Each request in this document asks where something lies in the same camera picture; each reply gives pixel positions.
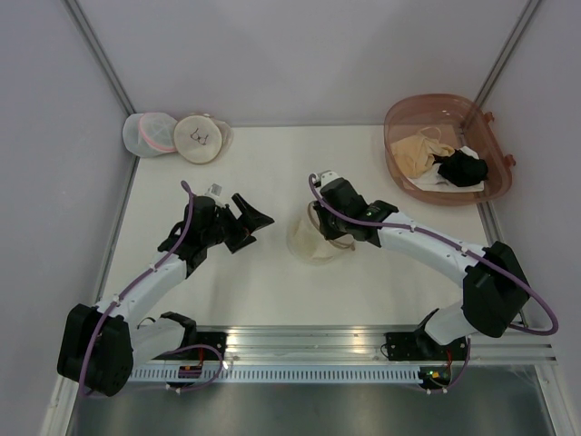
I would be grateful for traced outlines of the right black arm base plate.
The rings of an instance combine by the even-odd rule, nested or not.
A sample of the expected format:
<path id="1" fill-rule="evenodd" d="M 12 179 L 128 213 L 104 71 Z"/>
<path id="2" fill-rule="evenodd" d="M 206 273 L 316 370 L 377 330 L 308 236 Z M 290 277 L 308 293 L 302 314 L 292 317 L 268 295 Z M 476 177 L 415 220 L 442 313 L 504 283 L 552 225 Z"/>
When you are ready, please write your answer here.
<path id="1" fill-rule="evenodd" d="M 413 331 L 386 332 L 384 345 L 390 362 L 453 362 L 468 356 L 466 338 L 439 345 L 426 333 L 426 317 Z"/>

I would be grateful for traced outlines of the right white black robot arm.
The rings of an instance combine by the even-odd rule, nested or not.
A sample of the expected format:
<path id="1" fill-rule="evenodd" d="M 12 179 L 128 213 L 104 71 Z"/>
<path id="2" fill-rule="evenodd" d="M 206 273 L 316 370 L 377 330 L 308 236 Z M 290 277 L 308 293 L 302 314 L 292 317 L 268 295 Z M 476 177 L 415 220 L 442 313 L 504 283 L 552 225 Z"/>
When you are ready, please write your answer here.
<path id="1" fill-rule="evenodd" d="M 463 243 L 423 227 L 392 204 L 366 202 L 348 180 L 334 172 L 310 175 L 309 186 L 326 240 L 350 236 L 406 254 L 461 288 L 458 302 L 430 312 L 412 333 L 425 358 L 475 332 L 501 337 L 528 302 L 526 277 L 506 244 Z"/>

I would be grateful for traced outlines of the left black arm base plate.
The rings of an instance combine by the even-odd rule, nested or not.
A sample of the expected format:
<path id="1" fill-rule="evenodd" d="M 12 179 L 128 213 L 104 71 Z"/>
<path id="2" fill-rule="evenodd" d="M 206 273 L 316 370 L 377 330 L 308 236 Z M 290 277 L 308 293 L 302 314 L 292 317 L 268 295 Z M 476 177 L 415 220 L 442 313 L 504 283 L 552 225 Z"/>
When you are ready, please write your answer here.
<path id="1" fill-rule="evenodd" d="M 155 361 L 188 361 L 217 362 L 224 358 L 228 334 L 224 331 L 198 332 L 193 344 L 187 344 L 187 350 L 166 352 L 154 358 Z"/>

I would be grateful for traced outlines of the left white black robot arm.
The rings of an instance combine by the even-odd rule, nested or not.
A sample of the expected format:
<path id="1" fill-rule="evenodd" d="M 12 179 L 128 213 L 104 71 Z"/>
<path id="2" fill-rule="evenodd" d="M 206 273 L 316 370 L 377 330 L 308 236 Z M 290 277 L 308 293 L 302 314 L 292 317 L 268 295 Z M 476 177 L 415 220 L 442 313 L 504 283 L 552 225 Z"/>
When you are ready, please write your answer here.
<path id="1" fill-rule="evenodd" d="M 255 243 L 257 231 L 274 223 L 241 195 L 234 194 L 232 200 L 238 214 L 214 194 L 192 195 L 183 218 L 144 272 L 112 297 L 93 306 L 79 303 L 68 313 L 56 364 L 60 376 L 112 397 L 134 368 L 202 347 L 197 324 L 187 316 L 165 312 L 148 325 L 141 322 L 163 296 L 202 265 L 212 247 L 223 244 L 236 253 Z"/>

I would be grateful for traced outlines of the beige round mesh laundry bag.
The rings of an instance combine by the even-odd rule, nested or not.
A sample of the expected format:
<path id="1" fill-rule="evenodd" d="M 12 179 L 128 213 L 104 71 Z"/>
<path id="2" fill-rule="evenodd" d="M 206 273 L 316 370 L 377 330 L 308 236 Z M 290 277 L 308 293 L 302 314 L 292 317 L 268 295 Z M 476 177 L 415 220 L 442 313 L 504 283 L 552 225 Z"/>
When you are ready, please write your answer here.
<path id="1" fill-rule="evenodd" d="M 302 261 L 314 265 L 331 263 L 343 255 L 354 253 L 356 244 L 351 236 L 326 240 L 320 232 L 320 221 L 314 202 L 297 213 L 287 229 L 287 246 Z"/>

